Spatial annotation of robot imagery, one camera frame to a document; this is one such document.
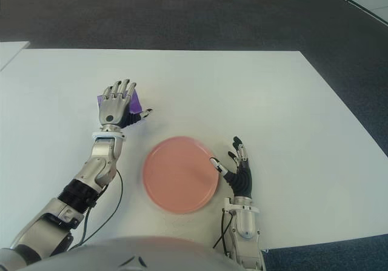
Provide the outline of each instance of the white table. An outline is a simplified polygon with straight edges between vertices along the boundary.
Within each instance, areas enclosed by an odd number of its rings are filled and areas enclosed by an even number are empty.
[[[24,50],[0,79],[4,247],[77,174],[99,128],[96,96],[128,77],[155,112],[124,129],[124,198],[96,240],[168,235],[214,243],[231,195],[223,180],[211,202],[188,215],[159,209],[142,186],[148,152],[178,135],[199,139],[231,168],[232,138],[244,141],[263,249],[388,232],[388,159],[300,52]],[[89,231],[118,196],[116,179]]]
[[[29,42],[0,42],[0,71],[22,50],[30,45]]]

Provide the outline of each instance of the purple cloth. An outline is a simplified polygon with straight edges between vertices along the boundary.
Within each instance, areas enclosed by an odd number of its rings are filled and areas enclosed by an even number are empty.
[[[97,96],[97,102],[98,102],[98,107],[101,106],[102,103],[102,95]],[[133,92],[131,101],[129,102],[129,112],[130,113],[141,113],[143,110],[141,108],[141,104],[139,101],[138,94],[136,90]]]

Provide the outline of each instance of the gray carpet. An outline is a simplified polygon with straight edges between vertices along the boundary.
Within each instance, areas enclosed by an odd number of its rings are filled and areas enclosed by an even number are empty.
[[[33,48],[300,50],[388,154],[388,27],[343,0],[1,0],[0,39]],[[266,261],[270,271],[388,270],[387,243],[271,250]]]

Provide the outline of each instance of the black cable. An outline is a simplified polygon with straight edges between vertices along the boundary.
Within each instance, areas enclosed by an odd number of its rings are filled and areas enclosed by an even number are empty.
[[[226,234],[226,231],[228,230],[228,228],[229,228],[229,226],[230,226],[230,224],[232,223],[232,218],[233,218],[233,215],[231,214],[231,213],[229,213],[230,214],[230,220],[229,220],[229,222],[228,222],[228,224],[226,225],[226,228],[225,228],[225,230],[223,231],[223,235],[225,235]],[[213,249],[218,245],[218,243],[220,242],[220,240],[222,239],[222,235],[221,236],[219,236],[219,238],[218,238],[218,240],[217,240],[217,242],[214,244],[214,246],[213,246]]]
[[[227,256],[227,250],[225,245],[225,237],[224,237],[224,217],[225,217],[225,210],[222,210],[222,218],[221,218],[221,239],[222,239],[222,247],[224,248],[224,254]]]
[[[86,213],[86,216],[85,216],[85,221],[84,221],[84,231],[82,233],[82,238],[81,240],[79,241],[79,243],[77,245],[74,245],[70,250],[76,248],[76,247],[79,247],[81,245],[83,245],[86,241],[88,241],[92,236],[94,236],[99,230],[101,230],[104,225],[106,225],[109,220],[115,215],[116,211],[118,210],[119,206],[120,206],[120,203],[121,203],[121,200],[122,200],[122,194],[124,192],[124,183],[122,181],[122,177],[121,177],[121,174],[119,172],[119,170],[117,170],[117,174],[119,175],[119,178],[120,178],[120,182],[121,182],[121,193],[120,193],[120,199],[119,199],[119,202],[117,203],[117,206],[116,206],[116,209],[112,212],[112,214],[107,218],[107,220],[98,228],[96,229],[90,236],[87,237],[87,239],[85,239],[85,236],[86,236],[86,230],[87,230],[87,223],[88,223],[88,219],[89,219],[89,214],[90,214],[90,211],[92,210],[92,208],[90,207]],[[98,198],[104,194],[104,192],[107,190],[108,188],[108,185],[100,192],[100,194],[98,195]]]
[[[107,218],[107,220],[106,220],[103,224],[101,224],[101,226],[100,226],[98,229],[96,229],[90,236],[88,236],[87,239],[86,239],[85,241],[82,242],[83,244],[86,243],[88,240],[90,240],[90,238],[91,238],[92,236],[94,236],[99,230],[101,230],[101,229],[104,227],[104,225],[106,225],[106,224],[110,221],[110,219],[112,218],[113,215],[115,215],[115,213],[117,212],[117,210],[118,210],[118,208],[119,208],[119,206],[120,206],[121,199],[122,199],[122,194],[123,194],[123,192],[124,192],[124,183],[123,183],[123,181],[122,181],[122,177],[121,177],[121,174],[120,174],[119,170],[116,169],[116,171],[117,171],[117,174],[119,175],[120,182],[121,182],[121,193],[120,193],[119,202],[117,203],[117,206],[116,206],[115,210],[114,210],[114,211],[112,212],[112,214]]]

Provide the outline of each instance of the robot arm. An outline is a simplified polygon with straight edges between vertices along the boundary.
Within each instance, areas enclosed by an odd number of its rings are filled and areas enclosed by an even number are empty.
[[[121,129],[148,116],[133,115],[128,107],[135,90],[129,80],[107,87],[99,111],[100,132],[93,133],[92,154],[81,171],[19,232],[9,249],[0,250],[0,269],[17,270],[64,252],[73,241],[71,229],[79,226],[85,211],[93,207],[116,175],[125,136]]]
[[[260,232],[256,225],[256,214],[259,210],[253,206],[252,176],[247,151],[243,142],[237,137],[233,139],[233,147],[238,156],[232,152],[228,152],[228,155],[236,162],[236,173],[226,169],[216,158],[210,159],[215,169],[229,183],[234,194],[234,198],[225,198],[224,201],[223,212],[232,215],[229,227],[232,245],[226,249],[229,250],[231,259],[244,268],[265,270],[263,255],[258,247]]]

